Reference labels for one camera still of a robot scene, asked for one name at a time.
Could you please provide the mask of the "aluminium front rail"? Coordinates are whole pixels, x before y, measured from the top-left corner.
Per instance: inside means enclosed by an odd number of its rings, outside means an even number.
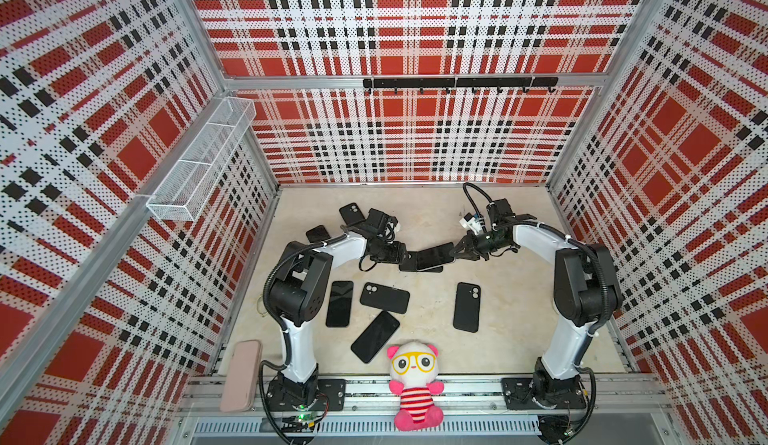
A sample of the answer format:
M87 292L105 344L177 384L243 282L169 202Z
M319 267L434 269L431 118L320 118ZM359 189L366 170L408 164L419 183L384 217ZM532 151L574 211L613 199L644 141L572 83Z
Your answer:
M657 412L672 407L661 385L645 374L597 374L596 391L585 376L575 392L549 401L534 396L526 375L441 375L429 385L397 385L388 375L347 375L319 380L312 407L333 415L393 416L403 407L437 407L445 416L480 413L580 416L590 400L596 413Z

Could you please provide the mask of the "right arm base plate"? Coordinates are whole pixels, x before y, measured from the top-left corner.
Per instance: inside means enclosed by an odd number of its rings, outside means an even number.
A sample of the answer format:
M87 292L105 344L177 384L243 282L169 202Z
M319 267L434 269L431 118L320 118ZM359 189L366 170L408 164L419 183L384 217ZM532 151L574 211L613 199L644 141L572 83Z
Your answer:
M577 378L555 380L531 377L501 379L502 396L508 410L585 410L581 381Z

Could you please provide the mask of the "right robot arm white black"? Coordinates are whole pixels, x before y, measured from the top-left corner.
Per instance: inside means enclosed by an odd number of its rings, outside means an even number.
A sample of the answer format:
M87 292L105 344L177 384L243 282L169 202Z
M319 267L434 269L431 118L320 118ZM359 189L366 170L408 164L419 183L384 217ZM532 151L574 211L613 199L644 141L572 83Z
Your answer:
M507 248L526 248L554 267L552 297L559 318L540 364L548 378L569 380L581 371L598 330L622 304L613 257L604 245L584 243L529 214L487 232L467 232L450 255L489 260L493 252Z

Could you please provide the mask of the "pink phone case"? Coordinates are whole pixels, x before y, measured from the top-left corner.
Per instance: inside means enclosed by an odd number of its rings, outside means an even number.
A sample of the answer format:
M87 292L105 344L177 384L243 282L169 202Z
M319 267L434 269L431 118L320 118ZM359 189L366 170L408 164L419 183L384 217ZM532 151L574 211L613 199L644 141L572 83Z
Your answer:
M245 412L254 401L258 382L258 365L262 344L259 340L235 344L220 402L223 413Z

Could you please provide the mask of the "pink panda plush toy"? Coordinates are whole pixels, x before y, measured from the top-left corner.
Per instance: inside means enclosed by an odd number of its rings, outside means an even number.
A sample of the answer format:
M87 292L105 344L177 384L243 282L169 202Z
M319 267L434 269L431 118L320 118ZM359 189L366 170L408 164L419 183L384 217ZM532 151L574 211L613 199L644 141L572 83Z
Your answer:
M390 360L388 386L400 400L394 418L398 431L416 431L442 424L444 412L434 402L434 396L442 394L445 388L437 379L438 356L434 345L419 341L387 348Z

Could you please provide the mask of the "black hook rail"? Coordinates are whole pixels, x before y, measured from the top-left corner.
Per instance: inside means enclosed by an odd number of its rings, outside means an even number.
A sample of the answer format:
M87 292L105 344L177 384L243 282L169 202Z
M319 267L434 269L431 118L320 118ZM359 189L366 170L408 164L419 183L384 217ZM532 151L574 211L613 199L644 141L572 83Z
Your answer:
M480 77L480 78L366 78L362 80L366 90L387 89L455 89L455 88L494 88L494 89L521 89L527 91L531 88L544 88L552 91L559 82L558 77Z

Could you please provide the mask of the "black phone case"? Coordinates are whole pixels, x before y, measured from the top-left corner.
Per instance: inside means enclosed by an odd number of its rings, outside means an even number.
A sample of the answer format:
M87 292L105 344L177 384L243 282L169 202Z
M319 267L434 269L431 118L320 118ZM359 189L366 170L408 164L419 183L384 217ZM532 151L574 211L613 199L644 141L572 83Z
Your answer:
M366 220L365 214L355 202L342 206L339 213L346 226L353 226Z
M479 330L481 296L479 285L466 282L457 284L453 314L455 329L469 333Z
M407 251L403 260L398 264L400 272L407 273L441 273L444 269L443 266L436 266L425 270L418 270L416 263L416 253Z
M397 314L407 312L409 300L408 291L373 282L364 285L360 297L360 303L364 306Z

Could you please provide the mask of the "blue phone black screen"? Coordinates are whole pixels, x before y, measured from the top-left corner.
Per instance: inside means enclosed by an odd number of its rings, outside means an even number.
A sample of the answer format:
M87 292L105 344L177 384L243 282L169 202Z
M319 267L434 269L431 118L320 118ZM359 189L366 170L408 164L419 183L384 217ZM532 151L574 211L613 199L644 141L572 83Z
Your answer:
M363 363L370 363L399 329L400 322L387 311L381 311L354 340L350 349Z

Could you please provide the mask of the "white-edged phone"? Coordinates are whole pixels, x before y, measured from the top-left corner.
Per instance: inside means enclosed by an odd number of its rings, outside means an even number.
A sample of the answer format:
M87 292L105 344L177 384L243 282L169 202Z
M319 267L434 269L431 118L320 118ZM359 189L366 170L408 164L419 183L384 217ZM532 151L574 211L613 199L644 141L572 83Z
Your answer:
M451 254L453 248L454 243L447 242L416 252L416 270L426 271L452 263L455 260Z

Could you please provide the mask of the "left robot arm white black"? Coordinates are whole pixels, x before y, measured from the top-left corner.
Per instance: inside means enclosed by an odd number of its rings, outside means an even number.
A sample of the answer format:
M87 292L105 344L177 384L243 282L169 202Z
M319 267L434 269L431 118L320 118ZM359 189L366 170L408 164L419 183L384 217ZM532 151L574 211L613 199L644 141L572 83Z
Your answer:
M262 293L267 313L282 334L283 363L269 362L292 385L304 386L315 380L318 362L314 355L313 320L326 296L331 272L347 262L397 264L405 248L388 235L374 235L348 229L333 238L309 244L293 241L269 272Z

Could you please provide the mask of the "phone with plaid reflection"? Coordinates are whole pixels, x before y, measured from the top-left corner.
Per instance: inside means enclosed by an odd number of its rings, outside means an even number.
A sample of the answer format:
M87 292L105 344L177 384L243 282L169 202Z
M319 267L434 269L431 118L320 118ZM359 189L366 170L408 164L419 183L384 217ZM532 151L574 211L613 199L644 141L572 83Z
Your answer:
M331 239L331 235L324 225L317 225L305 232L309 243L321 243Z

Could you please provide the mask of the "black phone case top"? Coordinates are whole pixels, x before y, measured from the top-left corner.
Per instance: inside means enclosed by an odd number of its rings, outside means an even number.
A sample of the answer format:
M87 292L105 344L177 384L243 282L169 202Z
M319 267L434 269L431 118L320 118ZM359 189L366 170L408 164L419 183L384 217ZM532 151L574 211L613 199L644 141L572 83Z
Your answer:
M353 226L366 220L365 214L355 202L342 206L339 213L346 226Z

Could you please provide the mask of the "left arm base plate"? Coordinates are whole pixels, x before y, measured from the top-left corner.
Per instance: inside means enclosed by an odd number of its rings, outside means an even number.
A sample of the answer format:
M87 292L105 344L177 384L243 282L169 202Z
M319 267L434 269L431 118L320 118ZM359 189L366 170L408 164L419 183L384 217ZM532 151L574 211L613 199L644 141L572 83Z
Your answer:
M344 379L311 378L306 383L280 375L269 383L266 403L271 411L341 411L347 382Z

